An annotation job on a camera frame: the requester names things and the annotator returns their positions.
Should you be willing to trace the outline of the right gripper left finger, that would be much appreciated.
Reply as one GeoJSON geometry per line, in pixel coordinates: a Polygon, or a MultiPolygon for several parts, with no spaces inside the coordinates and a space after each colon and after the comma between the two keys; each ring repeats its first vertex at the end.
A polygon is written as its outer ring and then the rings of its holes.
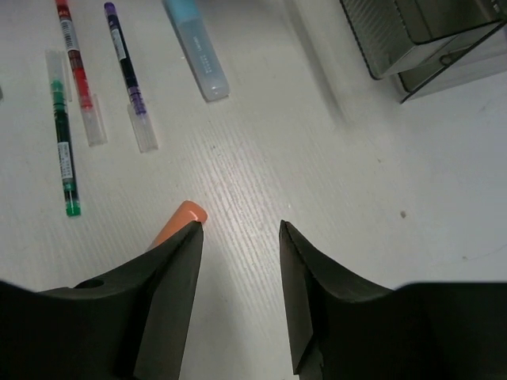
{"type": "Polygon", "coordinates": [[[191,222],[76,287],[2,283],[2,378],[178,378],[203,241],[202,225],[191,222]]]}

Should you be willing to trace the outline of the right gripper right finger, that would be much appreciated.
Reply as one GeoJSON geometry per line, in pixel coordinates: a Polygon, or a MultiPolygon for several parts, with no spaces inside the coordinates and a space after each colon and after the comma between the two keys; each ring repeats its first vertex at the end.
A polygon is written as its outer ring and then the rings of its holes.
{"type": "Polygon", "coordinates": [[[391,290],[279,232],[294,373],[301,379],[503,379],[506,285],[409,283],[391,290]]]}

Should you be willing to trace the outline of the orange highlighter marker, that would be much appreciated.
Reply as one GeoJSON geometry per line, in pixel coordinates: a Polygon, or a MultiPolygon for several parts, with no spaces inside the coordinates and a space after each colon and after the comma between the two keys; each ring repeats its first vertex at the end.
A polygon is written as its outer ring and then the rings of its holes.
{"type": "Polygon", "coordinates": [[[200,222],[205,224],[207,219],[208,214],[205,209],[191,200],[185,200],[160,230],[148,249],[151,250],[161,245],[189,223],[200,222]]]}

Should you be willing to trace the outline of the purple gel pen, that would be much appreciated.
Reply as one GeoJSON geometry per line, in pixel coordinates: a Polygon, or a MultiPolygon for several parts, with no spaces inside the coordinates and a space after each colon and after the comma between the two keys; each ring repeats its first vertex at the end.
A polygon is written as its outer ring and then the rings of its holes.
{"type": "Polygon", "coordinates": [[[124,84],[128,94],[128,115],[132,124],[135,139],[141,154],[158,149],[158,142],[154,133],[147,106],[135,74],[128,46],[124,38],[116,7],[112,2],[104,4],[105,17],[110,36],[116,52],[124,84]]]}

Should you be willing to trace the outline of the clear acrylic drawer organizer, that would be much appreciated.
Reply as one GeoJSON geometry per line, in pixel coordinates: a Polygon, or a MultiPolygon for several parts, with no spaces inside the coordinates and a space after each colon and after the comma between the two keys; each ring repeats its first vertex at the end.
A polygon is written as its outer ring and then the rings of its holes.
{"type": "Polygon", "coordinates": [[[343,1],[368,72],[400,103],[506,70],[506,3],[343,1]]]}

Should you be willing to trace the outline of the blue highlighter marker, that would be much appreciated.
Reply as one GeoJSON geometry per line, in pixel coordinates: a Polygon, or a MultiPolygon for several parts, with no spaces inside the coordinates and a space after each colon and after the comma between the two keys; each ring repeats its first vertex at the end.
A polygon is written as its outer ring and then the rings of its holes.
{"type": "Polygon", "coordinates": [[[196,1],[162,2],[185,51],[203,98],[218,101],[230,94],[230,87],[205,28],[196,1]]]}

